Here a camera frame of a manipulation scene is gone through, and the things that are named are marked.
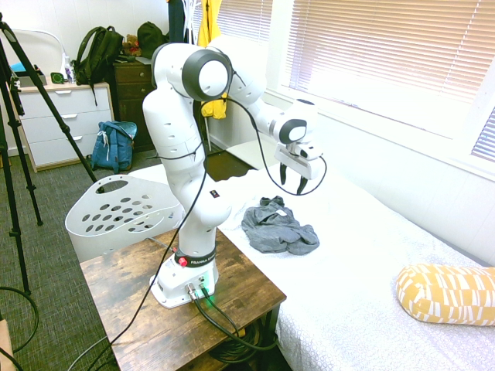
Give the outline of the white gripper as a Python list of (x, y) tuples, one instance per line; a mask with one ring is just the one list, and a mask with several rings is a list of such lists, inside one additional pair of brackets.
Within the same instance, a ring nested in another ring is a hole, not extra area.
[(293, 155), (285, 145), (278, 143), (275, 149), (275, 158), (280, 162), (279, 174), (281, 184), (286, 182), (287, 167), (301, 175), (296, 194), (301, 195), (309, 180), (318, 178), (322, 174), (322, 165), (319, 159), (308, 160), (302, 156)]

